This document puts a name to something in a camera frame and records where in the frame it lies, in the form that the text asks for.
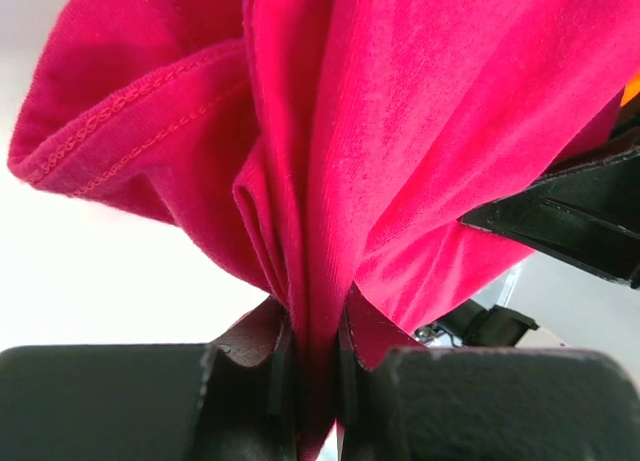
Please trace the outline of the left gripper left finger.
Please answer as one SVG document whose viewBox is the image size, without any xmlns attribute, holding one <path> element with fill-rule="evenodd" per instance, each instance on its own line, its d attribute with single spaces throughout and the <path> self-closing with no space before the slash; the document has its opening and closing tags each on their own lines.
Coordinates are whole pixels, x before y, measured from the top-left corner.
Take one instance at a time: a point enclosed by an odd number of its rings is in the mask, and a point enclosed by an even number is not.
<svg viewBox="0 0 640 461">
<path fill-rule="evenodd" d="M 293 336 L 267 299 L 206 344 L 1 355 L 5 460 L 292 460 Z"/>
</svg>

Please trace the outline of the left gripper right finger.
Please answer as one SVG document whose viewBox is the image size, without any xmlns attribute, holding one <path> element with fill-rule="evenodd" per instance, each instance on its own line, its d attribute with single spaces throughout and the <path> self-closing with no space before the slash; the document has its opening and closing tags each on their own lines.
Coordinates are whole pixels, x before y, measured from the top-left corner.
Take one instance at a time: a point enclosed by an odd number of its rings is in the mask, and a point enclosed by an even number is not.
<svg viewBox="0 0 640 461">
<path fill-rule="evenodd" d="M 635 460 L 639 397 L 576 349 L 430 349 L 357 288 L 338 330 L 343 460 Z"/>
</svg>

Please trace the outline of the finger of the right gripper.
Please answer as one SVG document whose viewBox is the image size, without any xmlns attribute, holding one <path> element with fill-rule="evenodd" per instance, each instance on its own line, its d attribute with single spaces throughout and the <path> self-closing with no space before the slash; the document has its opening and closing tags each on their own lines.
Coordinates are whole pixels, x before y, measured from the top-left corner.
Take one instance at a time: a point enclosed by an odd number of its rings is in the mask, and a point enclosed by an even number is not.
<svg viewBox="0 0 640 461">
<path fill-rule="evenodd" d="M 639 285 L 639 132 L 562 162 L 460 222 L 609 282 Z"/>
</svg>

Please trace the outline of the orange t shirt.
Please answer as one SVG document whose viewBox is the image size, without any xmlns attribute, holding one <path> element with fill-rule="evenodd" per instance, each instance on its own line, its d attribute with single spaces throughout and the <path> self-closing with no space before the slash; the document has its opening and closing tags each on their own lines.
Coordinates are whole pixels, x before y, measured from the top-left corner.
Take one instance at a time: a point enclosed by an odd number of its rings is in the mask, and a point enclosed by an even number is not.
<svg viewBox="0 0 640 461">
<path fill-rule="evenodd" d="M 640 73 L 637 73 L 625 86 L 620 106 L 624 107 L 640 93 Z"/>
</svg>

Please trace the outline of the magenta t shirt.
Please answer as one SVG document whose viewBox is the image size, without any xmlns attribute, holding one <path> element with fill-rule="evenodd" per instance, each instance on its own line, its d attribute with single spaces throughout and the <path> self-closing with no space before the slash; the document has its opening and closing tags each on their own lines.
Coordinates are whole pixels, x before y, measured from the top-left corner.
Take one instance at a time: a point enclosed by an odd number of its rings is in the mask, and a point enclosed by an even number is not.
<svg viewBox="0 0 640 461">
<path fill-rule="evenodd" d="M 412 331 L 525 258 L 459 218 L 602 143 L 638 69 L 639 0 L 70 0 L 8 167 L 278 298 L 312 460 L 349 288 Z"/>
</svg>

